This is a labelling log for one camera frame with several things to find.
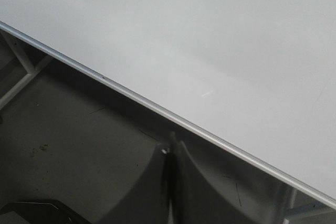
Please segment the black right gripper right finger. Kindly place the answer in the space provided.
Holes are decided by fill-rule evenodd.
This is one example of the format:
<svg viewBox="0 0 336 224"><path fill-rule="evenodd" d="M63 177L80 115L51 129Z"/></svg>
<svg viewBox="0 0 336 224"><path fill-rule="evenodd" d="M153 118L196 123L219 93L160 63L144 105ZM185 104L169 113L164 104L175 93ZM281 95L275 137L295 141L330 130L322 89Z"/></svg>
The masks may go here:
<svg viewBox="0 0 336 224"><path fill-rule="evenodd" d="M170 133L170 196L174 223L278 223L277 206L267 201L243 205L218 191L197 167L185 143Z"/></svg>

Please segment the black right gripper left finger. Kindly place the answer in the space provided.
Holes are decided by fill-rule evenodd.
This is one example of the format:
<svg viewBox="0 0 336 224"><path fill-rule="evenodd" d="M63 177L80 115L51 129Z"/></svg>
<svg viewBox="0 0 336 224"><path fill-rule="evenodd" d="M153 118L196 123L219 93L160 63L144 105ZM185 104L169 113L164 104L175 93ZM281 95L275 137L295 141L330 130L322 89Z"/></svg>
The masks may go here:
<svg viewBox="0 0 336 224"><path fill-rule="evenodd" d="M122 177L108 182L106 210L95 223L168 223L170 197L167 182L170 147L157 143L143 172L131 185Z"/></svg>

